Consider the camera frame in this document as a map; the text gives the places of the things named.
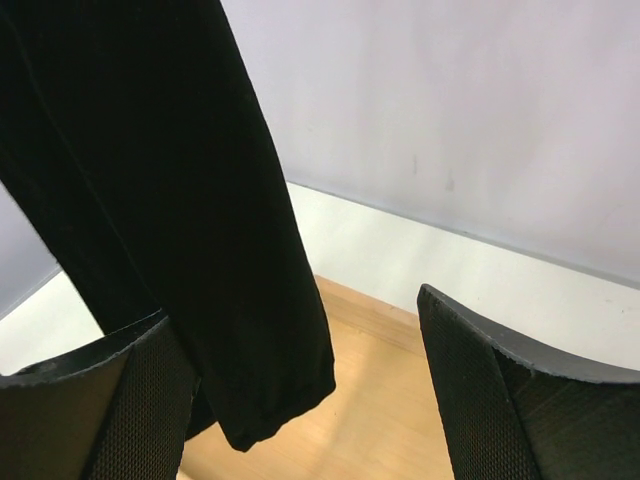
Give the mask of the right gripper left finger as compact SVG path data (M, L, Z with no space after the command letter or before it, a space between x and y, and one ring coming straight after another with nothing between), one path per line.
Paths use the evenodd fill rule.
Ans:
M1 379L4 479L174 479L198 376L157 312Z

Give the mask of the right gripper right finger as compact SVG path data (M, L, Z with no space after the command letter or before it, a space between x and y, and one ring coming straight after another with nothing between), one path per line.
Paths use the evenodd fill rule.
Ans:
M638 479L638 371L546 345L427 284L417 307L455 478Z

